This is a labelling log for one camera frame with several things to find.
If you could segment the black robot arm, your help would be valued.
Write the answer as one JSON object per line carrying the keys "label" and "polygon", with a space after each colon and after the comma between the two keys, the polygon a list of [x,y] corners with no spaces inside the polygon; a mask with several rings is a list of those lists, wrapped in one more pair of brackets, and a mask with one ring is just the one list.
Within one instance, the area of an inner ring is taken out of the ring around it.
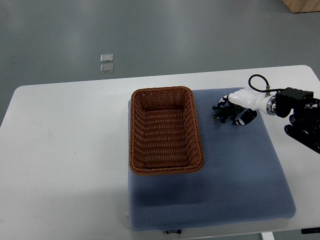
{"label": "black robot arm", "polygon": [[289,117],[285,133],[315,151],[320,152],[320,100],[312,91],[287,87],[275,94],[275,114]]}

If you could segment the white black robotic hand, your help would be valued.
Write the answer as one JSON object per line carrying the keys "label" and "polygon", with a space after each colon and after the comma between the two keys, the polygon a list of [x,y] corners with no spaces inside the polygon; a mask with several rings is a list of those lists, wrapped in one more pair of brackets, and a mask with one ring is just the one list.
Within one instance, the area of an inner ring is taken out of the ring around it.
{"label": "white black robotic hand", "polygon": [[276,114],[276,96],[251,88],[243,88],[223,96],[216,106],[223,108],[231,105],[245,108],[237,115],[235,121],[232,121],[234,125],[238,126],[245,126],[252,122],[257,117],[258,110],[271,116]]}

